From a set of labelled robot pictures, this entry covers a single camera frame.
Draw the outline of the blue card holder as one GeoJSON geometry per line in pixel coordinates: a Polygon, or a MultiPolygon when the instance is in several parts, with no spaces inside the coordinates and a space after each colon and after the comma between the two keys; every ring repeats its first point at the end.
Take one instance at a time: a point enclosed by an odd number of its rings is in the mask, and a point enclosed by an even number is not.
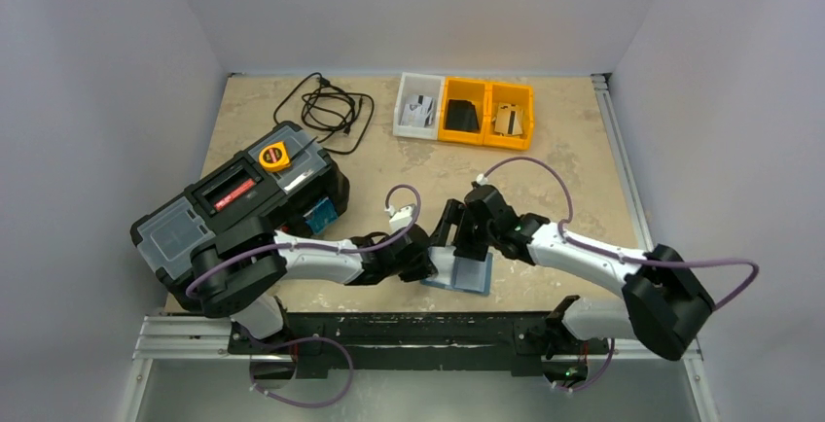
{"type": "Polygon", "coordinates": [[[492,277],[492,254],[487,253],[484,260],[477,261],[457,257],[454,251],[454,246],[431,247],[429,259],[437,272],[420,280],[420,283],[448,291],[488,296],[492,277]]]}

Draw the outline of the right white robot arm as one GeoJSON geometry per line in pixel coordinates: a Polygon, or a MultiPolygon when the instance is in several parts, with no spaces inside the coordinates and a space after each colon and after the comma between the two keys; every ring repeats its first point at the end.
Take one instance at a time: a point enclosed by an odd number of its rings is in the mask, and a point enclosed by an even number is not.
{"type": "Polygon", "coordinates": [[[682,358],[716,309],[675,250],[625,249],[566,232],[546,217],[517,214],[491,185],[449,200],[431,242],[475,261],[494,248],[507,259],[559,269],[610,291],[623,300],[634,337],[670,361],[682,358]]]}

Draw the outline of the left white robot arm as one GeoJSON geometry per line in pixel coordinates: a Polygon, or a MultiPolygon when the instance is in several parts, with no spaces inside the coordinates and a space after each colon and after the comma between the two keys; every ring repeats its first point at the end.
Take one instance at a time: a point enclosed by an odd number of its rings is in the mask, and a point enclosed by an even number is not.
{"type": "Polygon", "coordinates": [[[273,229],[256,218],[197,246],[191,253],[193,280],[185,295],[207,318],[228,317],[265,352],[289,343],[281,302],[269,295],[280,280],[324,280],[373,286],[396,276],[414,282],[436,274],[429,235],[407,223],[389,235],[372,232],[322,241],[273,229]]]}

